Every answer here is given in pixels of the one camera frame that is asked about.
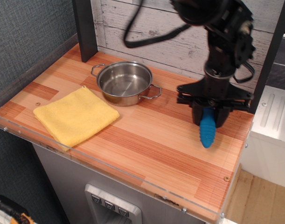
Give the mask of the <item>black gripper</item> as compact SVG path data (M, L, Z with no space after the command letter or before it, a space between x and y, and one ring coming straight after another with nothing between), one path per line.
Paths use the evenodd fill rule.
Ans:
M205 71L203 79L177 87L177 103L192 107L193 122L200 125L205 107L213 107L216 127L222 127L229 113L247 111L254 94L230 83L233 78L237 83L247 82L252 77L237 79L235 74L221 76L214 70Z

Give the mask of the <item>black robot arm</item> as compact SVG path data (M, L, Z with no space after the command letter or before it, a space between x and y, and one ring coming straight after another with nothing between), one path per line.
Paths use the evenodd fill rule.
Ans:
M233 110L247 111L254 95L230 83L251 80L254 68L252 12L240 0L173 0L180 18L208 32L209 56L205 76L198 82L178 86L179 104L192 108L193 122L200 125L204 110L212 108L216 127L221 127Z

